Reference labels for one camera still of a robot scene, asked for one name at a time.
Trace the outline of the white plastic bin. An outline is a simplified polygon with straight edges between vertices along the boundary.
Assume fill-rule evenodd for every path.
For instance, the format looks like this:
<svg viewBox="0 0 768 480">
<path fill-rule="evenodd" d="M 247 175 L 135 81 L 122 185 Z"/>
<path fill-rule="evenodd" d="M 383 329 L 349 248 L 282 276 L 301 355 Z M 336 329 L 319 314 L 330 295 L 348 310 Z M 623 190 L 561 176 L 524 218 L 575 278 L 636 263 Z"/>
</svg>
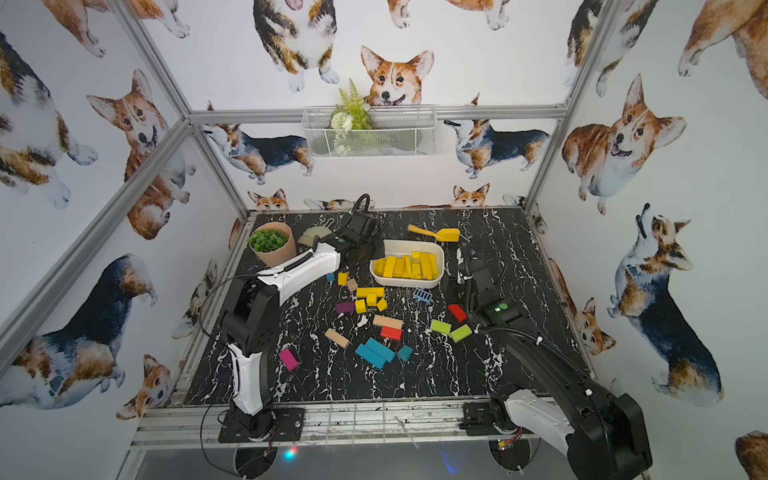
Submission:
<svg viewBox="0 0 768 480">
<path fill-rule="evenodd" d="M 374 280 L 389 287 L 430 290 L 445 273 L 443 249 L 429 242 L 385 240 L 383 252 L 369 263 Z"/>
</svg>

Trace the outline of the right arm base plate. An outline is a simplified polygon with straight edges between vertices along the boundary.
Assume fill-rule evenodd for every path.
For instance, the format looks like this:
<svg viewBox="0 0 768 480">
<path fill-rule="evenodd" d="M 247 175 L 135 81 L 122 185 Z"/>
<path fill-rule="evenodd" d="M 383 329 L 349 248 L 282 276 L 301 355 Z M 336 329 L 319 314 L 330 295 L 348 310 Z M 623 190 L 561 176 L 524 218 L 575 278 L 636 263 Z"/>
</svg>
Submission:
<svg viewBox="0 0 768 480">
<path fill-rule="evenodd" d="M 459 429 L 468 436 L 515 435 L 520 430 L 507 416 L 503 405 L 495 399 L 464 403 L 462 412 Z"/>
</svg>

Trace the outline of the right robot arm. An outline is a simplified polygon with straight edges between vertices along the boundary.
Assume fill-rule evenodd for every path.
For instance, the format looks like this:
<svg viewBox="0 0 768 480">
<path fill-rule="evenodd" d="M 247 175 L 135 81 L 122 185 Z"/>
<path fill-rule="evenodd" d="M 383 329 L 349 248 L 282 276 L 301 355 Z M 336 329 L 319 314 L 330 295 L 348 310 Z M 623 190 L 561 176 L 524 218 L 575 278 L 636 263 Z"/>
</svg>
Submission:
<svg viewBox="0 0 768 480">
<path fill-rule="evenodd" d="M 486 263 L 467 244 L 457 250 L 460 305 L 478 334 L 500 337 L 505 351 L 548 393 L 518 387 L 463 407 L 470 436 L 530 432 L 563 454 L 579 479 L 636 479 L 653 464 L 640 405 L 615 396 L 555 344 L 525 328 L 527 315 L 502 292 Z"/>
</svg>

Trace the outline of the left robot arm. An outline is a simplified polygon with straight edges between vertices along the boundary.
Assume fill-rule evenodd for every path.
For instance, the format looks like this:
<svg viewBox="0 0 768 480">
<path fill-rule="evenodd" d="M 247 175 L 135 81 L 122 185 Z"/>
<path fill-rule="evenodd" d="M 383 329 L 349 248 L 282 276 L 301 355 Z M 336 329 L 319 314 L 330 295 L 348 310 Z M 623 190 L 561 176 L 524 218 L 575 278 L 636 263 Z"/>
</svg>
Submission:
<svg viewBox="0 0 768 480">
<path fill-rule="evenodd" d="M 222 339 L 232 359 L 235 418 L 256 431 L 272 423 L 264 356 L 280 326 L 282 305 L 314 281 L 349 263 L 349 253 L 370 244 L 377 222 L 370 195 L 361 195 L 335 232 L 316 236 L 302 254 L 253 275 L 232 279 L 233 301 L 223 308 Z"/>
</svg>

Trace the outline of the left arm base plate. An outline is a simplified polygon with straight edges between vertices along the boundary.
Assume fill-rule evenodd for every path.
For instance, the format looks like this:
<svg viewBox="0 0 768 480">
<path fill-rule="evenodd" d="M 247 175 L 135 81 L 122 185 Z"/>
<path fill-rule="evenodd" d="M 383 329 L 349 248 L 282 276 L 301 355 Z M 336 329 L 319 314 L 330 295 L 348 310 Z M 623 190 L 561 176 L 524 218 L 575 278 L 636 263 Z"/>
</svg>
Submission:
<svg viewBox="0 0 768 480">
<path fill-rule="evenodd" d="M 231 405 L 223 420 L 218 441 L 296 442 L 302 435 L 306 410 L 304 408 L 266 408 L 248 415 Z"/>
</svg>

